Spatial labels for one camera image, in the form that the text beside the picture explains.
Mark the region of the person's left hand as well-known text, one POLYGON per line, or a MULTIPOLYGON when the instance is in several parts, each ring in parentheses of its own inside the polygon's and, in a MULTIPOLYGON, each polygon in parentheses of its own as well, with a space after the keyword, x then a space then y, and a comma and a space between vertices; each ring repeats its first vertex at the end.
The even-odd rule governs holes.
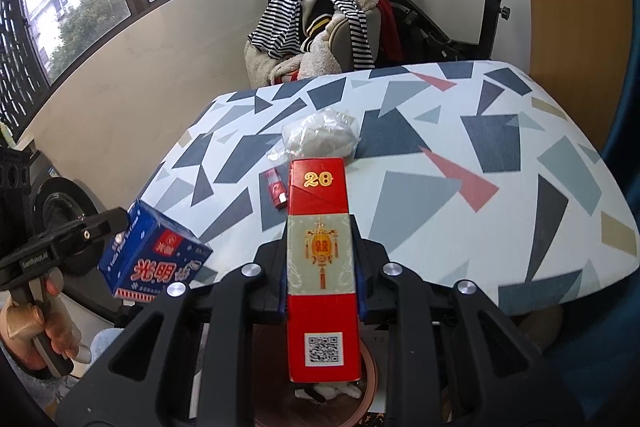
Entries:
POLYGON ((44 286, 50 303, 47 312, 31 303, 16 305, 12 297, 6 299, 1 310, 3 346, 19 365, 32 372, 47 367, 32 341, 39 334, 46 335, 53 351, 63 358, 76 360, 80 351, 81 333, 58 298, 64 287, 62 272, 52 269, 44 286))

